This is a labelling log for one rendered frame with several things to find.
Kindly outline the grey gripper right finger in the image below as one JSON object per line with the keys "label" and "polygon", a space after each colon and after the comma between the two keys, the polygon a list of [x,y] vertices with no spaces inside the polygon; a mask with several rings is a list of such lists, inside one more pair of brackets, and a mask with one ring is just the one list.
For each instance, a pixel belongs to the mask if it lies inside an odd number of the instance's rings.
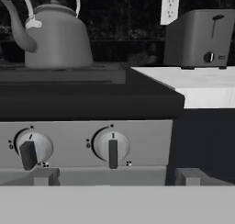
{"label": "grey gripper right finger", "polygon": [[230,186],[230,183],[211,177],[198,168],[177,168],[175,185],[192,186]]}

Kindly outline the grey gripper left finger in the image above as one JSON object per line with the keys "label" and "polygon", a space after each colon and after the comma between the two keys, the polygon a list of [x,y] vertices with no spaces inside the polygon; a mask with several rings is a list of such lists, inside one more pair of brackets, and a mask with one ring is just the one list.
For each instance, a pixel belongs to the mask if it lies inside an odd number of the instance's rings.
{"label": "grey gripper left finger", "polygon": [[59,176],[58,168],[37,168],[31,172],[0,171],[0,185],[59,185]]}

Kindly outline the grey stove knob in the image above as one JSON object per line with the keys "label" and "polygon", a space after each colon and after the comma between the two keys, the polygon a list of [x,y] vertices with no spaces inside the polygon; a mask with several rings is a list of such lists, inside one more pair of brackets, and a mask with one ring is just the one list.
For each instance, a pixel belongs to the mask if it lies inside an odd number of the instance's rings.
{"label": "grey stove knob", "polygon": [[130,152],[129,139],[123,133],[108,128],[97,131],[90,145],[94,155],[106,162],[110,169],[117,169]]}
{"label": "grey stove knob", "polygon": [[26,129],[16,134],[14,147],[26,171],[46,162],[53,154],[53,143],[48,136]]}

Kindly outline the grey stove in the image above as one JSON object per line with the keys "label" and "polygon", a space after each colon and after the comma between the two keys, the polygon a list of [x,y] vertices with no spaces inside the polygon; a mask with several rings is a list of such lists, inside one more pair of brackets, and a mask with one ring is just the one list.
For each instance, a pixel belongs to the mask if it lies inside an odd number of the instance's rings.
{"label": "grey stove", "polygon": [[[58,168],[59,185],[164,185],[173,122],[184,104],[171,87],[117,63],[78,70],[0,65],[0,171],[26,171],[14,147],[26,129],[53,143],[51,157],[26,172]],[[117,169],[91,149],[104,128],[130,142]]]}

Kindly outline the grey toaster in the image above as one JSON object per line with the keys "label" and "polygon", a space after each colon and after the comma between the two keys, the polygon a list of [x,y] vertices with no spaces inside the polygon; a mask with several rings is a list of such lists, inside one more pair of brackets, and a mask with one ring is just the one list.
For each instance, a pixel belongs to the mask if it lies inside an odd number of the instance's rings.
{"label": "grey toaster", "polygon": [[197,9],[166,27],[166,66],[184,70],[226,69],[235,25],[235,9]]}

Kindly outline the white wall socket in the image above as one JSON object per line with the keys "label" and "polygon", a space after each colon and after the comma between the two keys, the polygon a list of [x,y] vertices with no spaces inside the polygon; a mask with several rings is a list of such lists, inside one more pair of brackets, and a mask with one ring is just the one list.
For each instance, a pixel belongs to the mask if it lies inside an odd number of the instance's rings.
{"label": "white wall socket", "polygon": [[169,25],[178,18],[180,0],[162,0],[160,24]]}

